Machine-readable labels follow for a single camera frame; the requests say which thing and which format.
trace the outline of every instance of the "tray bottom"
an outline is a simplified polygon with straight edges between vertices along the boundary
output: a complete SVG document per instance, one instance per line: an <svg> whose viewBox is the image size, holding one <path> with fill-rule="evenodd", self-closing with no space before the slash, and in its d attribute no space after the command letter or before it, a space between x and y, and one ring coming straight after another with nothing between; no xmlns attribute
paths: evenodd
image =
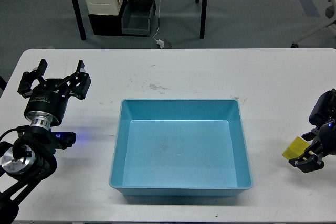
<svg viewBox="0 0 336 224"><path fill-rule="evenodd" d="M237 187L229 122L131 121L123 186Z"/></svg>

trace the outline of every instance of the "scuff mark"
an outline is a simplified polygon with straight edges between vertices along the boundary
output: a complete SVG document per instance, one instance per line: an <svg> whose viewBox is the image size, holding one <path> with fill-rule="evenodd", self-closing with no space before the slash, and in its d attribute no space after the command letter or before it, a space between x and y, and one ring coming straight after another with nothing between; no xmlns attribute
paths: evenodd
<svg viewBox="0 0 336 224"><path fill-rule="evenodd" d="M163 86L157 86L157 85L152 84L152 83L149 84L149 87L150 87L152 90L158 90L161 94L164 94L164 93L162 93L160 90L172 90L172 91L178 91L178 92L201 93L201 92L197 92L197 91L187 91L187 90L168 89L168 88L165 88L165 87L163 87Z"/></svg>
<svg viewBox="0 0 336 224"><path fill-rule="evenodd" d="M157 89L163 89L163 90L166 90L167 88L164 88L162 86L157 86L155 84L149 84L149 87L153 90L157 90Z"/></svg>
<svg viewBox="0 0 336 224"><path fill-rule="evenodd" d="M247 97L240 97L239 95L231 95L230 99L237 100L241 105L244 105L244 103L247 101Z"/></svg>

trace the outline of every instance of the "silver cylinder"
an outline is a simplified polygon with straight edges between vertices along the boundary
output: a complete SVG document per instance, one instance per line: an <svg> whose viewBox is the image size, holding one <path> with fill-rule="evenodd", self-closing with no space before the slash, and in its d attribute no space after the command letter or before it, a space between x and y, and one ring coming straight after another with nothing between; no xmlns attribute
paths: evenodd
<svg viewBox="0 0 336 224"><path fill-rule="evenodd" d="M1 159L2 168L9 174L22 174L27 171L36 160L35 153L30 149L28 145L24 145L26 150L30 152L29 157L22 157L18 160L14 160L13 147L9 148Z"/></svg>
<svg viewBox="0 0 336 224"><path fill-rule="evenodd" d="M30 111L26 118L31 122L30 126L42 127L48 131L52 121L57 120L52 114L43 111Z"/></svg>

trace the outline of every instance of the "yellow sponge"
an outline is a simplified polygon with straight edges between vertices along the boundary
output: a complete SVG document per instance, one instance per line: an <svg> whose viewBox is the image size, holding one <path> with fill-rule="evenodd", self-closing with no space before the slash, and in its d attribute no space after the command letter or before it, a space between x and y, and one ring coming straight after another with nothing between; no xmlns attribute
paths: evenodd
<svg viewBox="0 0 336 224"><path fill-rule="evenodd" d="M283 152L283 156L290 160L293 158L299 157L306 148L309 147L309 144L300 137L296 137L294 141L288 146L288 148Z"/></svg>

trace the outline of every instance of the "table surface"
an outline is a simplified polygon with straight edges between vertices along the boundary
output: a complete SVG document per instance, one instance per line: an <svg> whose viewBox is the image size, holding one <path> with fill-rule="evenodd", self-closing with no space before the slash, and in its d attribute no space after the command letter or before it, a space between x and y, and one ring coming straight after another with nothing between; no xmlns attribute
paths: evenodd
<svg viewBox="0 0 336 224"><path fill-rule="evenodd" d="M336 222L336 158L303 174L281 153L309 132L318 97L335 88L334 49L34 49L23 53L0 98L4 132L27 124L16 91L44 58L45 78L92 79L70 98L62 125L77 140L58 168L21 203L17 220L83 222ZM125 197L109 186L120 103L126 98L237 99L254 180L237 197ZM15 133L4 140L13 142ZM4 175L0 191L13 183Z"/></svg>

